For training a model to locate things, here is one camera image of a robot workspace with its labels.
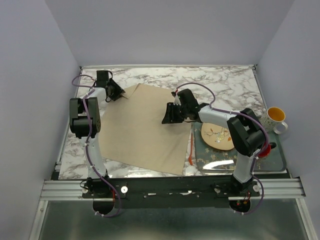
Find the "beige cloth napkin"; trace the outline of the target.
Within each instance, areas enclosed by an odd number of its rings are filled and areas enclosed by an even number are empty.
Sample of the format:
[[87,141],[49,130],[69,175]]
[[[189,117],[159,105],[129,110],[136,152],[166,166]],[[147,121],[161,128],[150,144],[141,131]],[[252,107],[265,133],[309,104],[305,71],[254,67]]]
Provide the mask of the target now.
[[162,124],[171,90],[146,84],[108,103],[98,134],[103,158],[173,175],[183,173],[191,124]]

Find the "orange plastic fork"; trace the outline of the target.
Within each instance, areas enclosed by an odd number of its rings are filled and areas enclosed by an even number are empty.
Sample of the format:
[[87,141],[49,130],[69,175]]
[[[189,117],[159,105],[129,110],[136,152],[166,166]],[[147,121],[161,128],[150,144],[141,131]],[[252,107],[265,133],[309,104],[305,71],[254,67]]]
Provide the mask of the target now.
[[189,149],[189,157],[188,157],[188,162],[191,166],[193,166],[193,133],[191,133],[190,137],[190,149]]

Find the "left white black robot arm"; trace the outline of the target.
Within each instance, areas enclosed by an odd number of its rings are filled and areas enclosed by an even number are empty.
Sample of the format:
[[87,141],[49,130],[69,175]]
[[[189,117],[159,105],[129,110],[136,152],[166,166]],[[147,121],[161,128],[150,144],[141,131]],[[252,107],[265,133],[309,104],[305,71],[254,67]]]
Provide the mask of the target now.
[[102,126],[99,104],[120,99],[125,90],[113,80],[110,70],[98,70],[96,78],[80,74],[71,84],[79,88],[88,88],[88,93],[83,97],[73,97],[69,100],[69,128],[83,146],[88,169],[84,189],[92,196],[104,198],[112,193],[118,197],[117,190],[109,182],[99,146],[99,132]]

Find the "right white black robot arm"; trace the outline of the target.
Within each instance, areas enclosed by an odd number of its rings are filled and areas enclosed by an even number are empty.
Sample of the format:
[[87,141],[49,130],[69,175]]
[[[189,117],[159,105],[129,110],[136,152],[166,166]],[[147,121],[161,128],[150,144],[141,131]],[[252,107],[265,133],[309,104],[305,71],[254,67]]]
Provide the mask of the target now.
[[190,89],[171,92],[173,102],[166,104],[165,124],[180,124],[186,119],[198,123],[208,123],[228,129],[237,151],[235,170],[228,187],[241,196],[248,191],[253,181],[254,162],[269,145],[269,135],[252,109],[232,111],[214,108],[210,103],[199,104]]

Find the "white floral mug yellow inside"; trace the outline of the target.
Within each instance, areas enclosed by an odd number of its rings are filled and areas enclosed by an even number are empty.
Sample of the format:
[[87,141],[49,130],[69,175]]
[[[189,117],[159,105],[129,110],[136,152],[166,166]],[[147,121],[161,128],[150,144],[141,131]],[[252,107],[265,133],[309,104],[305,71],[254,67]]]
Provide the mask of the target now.
[[285,122],[286,114],[279,107],[270,107],[264,112],[259,121],[266,132],[274,132],[281,135],[288,130],[288,124]]

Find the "beige floral plate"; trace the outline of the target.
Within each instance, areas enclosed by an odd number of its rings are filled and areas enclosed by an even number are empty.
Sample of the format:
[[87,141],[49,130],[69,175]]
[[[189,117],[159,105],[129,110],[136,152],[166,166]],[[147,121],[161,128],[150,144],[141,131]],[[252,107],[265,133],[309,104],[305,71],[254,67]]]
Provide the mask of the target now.
[[207,145],[217,150],[230,151],[235,148],[229,130],[219,125],[203,123],[201,137]]

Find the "teal floral serving tray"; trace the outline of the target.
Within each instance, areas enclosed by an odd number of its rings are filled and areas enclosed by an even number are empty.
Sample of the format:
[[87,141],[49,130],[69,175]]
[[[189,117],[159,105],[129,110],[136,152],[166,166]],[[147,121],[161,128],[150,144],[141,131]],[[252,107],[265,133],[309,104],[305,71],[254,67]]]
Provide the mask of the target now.
[[[232,150],[218,150],[207,145],[201,136],[202,123],[193,123],[195,160],[197,167],[204,173],[232,173],[234,170],[249,171],[252,158],[241,155],[235,148]],[[277,147],[272,149],[266,157],[255,161],[255,173],[281,173],[287,168],[286,159],[280,138],[274,132],[268,133],[269,143],[275,142]]]

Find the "red black cup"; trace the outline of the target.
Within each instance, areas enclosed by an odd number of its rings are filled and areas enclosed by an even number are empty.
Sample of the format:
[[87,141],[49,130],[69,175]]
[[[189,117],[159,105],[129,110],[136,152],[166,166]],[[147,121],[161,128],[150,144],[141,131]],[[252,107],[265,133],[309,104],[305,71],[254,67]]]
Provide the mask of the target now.
[[259,158],[264,158],[264,157],[268,156],[268,155],[270,154],[271,150],[274,149],[274,148],[276,148],[276,147],[277,147],[277,144],[276,144],[275,142],[270,142],[270,143],[268,144],[267,148],[266,148],[263,152],[261,152],[261,153],[258,155],[258,157],[259,157]]

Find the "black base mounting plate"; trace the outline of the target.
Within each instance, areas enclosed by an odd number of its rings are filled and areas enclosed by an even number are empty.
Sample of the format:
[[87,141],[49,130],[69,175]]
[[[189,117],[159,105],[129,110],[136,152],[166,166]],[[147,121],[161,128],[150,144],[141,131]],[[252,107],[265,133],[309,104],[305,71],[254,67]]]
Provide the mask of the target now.
[[82,198],[97,216],[115,217],[127,209],[232,208],[251,212],[251,200],[264,197],[255,177],[239,183],[231,175],[93,179],[80,182]]

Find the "aluminium frame rail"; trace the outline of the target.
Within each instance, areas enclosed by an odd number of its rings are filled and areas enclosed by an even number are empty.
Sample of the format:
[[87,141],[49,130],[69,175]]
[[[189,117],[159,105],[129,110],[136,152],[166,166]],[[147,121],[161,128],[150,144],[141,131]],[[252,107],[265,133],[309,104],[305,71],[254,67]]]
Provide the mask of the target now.
[[[306,196],[301,180],[298,178],[261,179],[264,199],[300,199]],[[83,197],[83,189],[79,180],[45,181],[41,201],[112,201],[111,197]]]

